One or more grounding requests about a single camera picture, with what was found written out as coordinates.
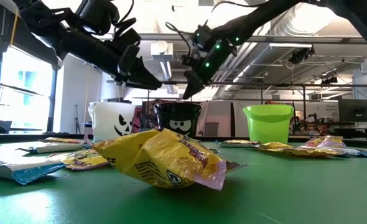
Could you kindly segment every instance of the bucket handle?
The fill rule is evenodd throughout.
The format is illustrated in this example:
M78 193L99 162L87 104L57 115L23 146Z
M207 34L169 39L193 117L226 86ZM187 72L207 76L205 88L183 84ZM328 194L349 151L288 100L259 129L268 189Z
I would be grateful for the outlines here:
M293 117L294 108L292 107L290 113L287 113L285 115L260 116L260 115L255 115L255 114L250 113L250 111L246 110L246 108L243 108L243 112L245 113L245 115L248 118L251 118L257 121L267 122L267 123L276 123L276 122L281 122L281 121L284 121L286 119Z

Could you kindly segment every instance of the lime green bucket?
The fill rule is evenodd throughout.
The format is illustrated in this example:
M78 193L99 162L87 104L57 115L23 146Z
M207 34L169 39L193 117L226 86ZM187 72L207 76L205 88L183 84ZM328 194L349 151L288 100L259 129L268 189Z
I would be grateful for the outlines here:
M243 108L247 116L250 140L287 144L290 119L294 109L289 105L254 105Z

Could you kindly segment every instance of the cartoon eyes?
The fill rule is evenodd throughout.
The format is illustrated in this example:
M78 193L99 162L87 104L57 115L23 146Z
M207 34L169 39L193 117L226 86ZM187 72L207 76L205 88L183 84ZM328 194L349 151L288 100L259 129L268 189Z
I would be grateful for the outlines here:
M174 121L170 120L170 127L172 129L181 129L181 131L189 131L190 127L192 126L192 121Z
M121 115L119 115L119 122L121 126L125 126L127 124L127 122L124 121L124 118Z

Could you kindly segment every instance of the window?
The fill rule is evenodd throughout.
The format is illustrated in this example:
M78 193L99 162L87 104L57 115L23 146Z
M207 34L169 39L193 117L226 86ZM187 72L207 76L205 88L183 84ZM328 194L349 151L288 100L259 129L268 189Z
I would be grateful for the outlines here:
M0 120L11 129L46 131L54 70L15 48L8 48L1 65Z

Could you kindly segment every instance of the wrapper scraps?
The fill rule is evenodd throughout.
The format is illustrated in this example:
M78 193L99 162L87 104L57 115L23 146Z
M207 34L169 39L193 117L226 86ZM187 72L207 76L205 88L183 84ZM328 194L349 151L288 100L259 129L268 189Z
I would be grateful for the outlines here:
M88 170L108 165L109 162L94 149L85 149L72 153L51 154L48 158L63 162L72 170Z
M62 151L77 151L83 149L82 144L77 143L41 143L41 146L28 147L27 149L20 148L19 150L29 153L48 153L48 152L62 152Z
M346 153L342 149L329 149L326 147L308 147L308 146L293 147L279 142L269 142L263 144L260 147L260 149L269 152L281 152L295 156L308 156L308 157L340 156Z
M228 140L220 143L220 147L243 147L243 148L258 148L261 145L259 141L248 140Z
M225 174L243 167L168 129L103 141L94 149L120 173L167 189L199 183L221 190Z
M300 146L292 149L284 149L284 152L296 156L309 156L309 157L341 156L346 154L346 152L342 149L331 149L327 147L308 147L308 146Z
M21 185L51 174L65 164L45 157L4 157L0 156L0 177L12 179Z
M304 146L308 147L346 147L341 137L338 136L322 136L307 141Z
M74 143L74 144L84 144L84 140L82 139L64 139L64 138L55 138L49 137L46 139L40 139L41 142L60 142L60 143Z

